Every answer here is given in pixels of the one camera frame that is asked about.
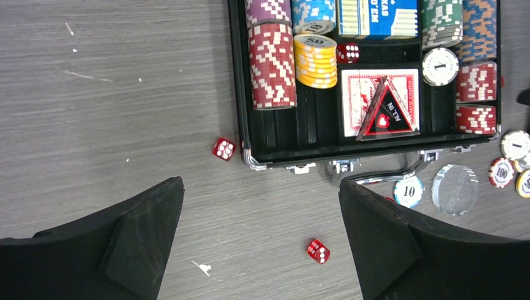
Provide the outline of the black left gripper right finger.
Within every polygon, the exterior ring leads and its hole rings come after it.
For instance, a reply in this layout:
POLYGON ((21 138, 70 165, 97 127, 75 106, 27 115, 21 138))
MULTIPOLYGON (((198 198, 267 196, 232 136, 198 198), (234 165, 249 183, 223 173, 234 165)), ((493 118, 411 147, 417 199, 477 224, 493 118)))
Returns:
POLYGON ((338 196, 364 299, 529 298, 529 241, 453 226, 349 180, 338 196))

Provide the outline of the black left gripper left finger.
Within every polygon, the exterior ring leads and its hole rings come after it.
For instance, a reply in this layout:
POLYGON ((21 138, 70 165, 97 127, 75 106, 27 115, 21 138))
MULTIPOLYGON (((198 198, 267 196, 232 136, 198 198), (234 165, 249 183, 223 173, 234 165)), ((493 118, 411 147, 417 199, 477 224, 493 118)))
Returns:
POLYGON ((184 199, 180 177, 90 215, 1 239, 2 299, 156 299, 184 199))

